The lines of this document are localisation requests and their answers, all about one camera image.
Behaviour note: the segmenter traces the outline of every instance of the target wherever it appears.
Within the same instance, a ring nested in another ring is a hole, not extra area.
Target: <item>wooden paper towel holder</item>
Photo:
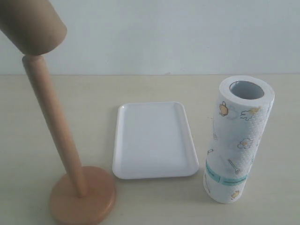
[[[64,225],[100,223],[114,206],[113,176],[98,167],[82,167],[41,56],[62,43],[66,26],[48,0],[1,0],[0,29],[25,55],[23,66],[67,172],[52,189],[52,216]]]

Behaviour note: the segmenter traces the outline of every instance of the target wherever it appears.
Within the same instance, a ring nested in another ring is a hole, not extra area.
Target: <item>paper towel packaging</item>
[[[220,203],[240,198],[274,102],[274,91],[250,76],[223,80],[214,108],[213,134],[203,184]]]

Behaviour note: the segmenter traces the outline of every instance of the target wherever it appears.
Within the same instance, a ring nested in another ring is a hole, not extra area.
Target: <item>teal label band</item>
[[[238,179],[229,179],[229,178],[221,177],[210,168],[207,161],[206,161],[206,171],[207,174],[210,176],[210,178],[212,178],[215,182],[226,186],[235,186],[245,182],[247,179],[247,175]]]

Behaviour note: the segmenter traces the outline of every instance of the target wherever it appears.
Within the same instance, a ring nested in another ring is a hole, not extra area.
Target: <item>white tray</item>
[[[181,103],[129,103],[119,108],[112,164],[117,177],[179,177],[198,169]]]

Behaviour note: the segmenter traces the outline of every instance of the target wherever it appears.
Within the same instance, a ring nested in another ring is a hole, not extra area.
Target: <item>cardboard tube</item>
[[[67,34],[48,0],[0,0],[0,30],[25,55],[50,52]]]
[[[24,56],[22,61],[64,167],[78,197],[84,197],[88,190],[81,162],[46,62],[42,56]]]

